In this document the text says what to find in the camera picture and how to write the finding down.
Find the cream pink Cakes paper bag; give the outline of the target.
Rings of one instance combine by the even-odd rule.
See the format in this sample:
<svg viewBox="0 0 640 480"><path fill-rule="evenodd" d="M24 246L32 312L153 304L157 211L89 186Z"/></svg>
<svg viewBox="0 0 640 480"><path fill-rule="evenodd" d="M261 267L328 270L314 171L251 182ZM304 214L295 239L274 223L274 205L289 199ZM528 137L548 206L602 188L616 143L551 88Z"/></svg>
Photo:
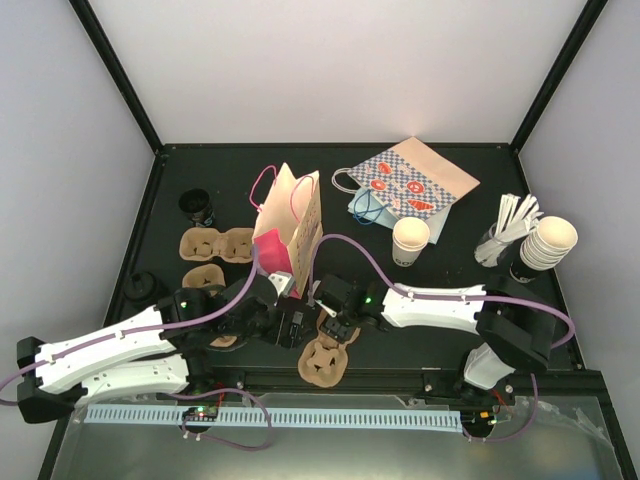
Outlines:
<svg viewBox="0 0 640 480"><path fill-rule="evenodd" d="M292 296L304 293L311 271L312 254L323 235L320 173L296 177L287 164L266 166L254 181L273 173L266 198L249 202L257 212L252 243L258 248L258 262L268 274L289 273Z"/></svg>

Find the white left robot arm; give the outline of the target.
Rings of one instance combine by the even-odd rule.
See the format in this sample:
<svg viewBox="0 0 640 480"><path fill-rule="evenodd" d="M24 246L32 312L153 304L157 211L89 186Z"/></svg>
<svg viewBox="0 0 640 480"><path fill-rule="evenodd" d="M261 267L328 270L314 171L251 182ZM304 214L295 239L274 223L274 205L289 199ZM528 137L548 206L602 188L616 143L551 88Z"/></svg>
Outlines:
<svg viewBox="0 0 640 480"><path fill-rule="evenodd" d="M276 344L284 333L277 304L294 279L284 272L229 287L181 288L129 319L71 340L35 337L17 345L22 381L17 405L28 424L58 420L76 408L138 394L207 397L215 376L205 368L208 349L250 339Z"/></svg>

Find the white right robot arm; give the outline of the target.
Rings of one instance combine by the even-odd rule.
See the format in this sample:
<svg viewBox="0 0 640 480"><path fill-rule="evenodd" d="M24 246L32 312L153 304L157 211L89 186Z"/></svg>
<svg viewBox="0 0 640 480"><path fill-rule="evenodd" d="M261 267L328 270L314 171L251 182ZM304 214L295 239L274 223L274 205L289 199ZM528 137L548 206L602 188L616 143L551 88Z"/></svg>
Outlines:
<svg viewBox="0 0 640 480"><path fill-rule="evenodd" d="M323 333L344 343L369 324L380 331L427 327L476 335L480 346L462 361L454 379L457 396L476 403L499 381L519 371L547 371L556 320L534 306L534 295L504 277L458 289L374 283L364 289L335 275L316 280L313 303L327 319Z"/></svg>

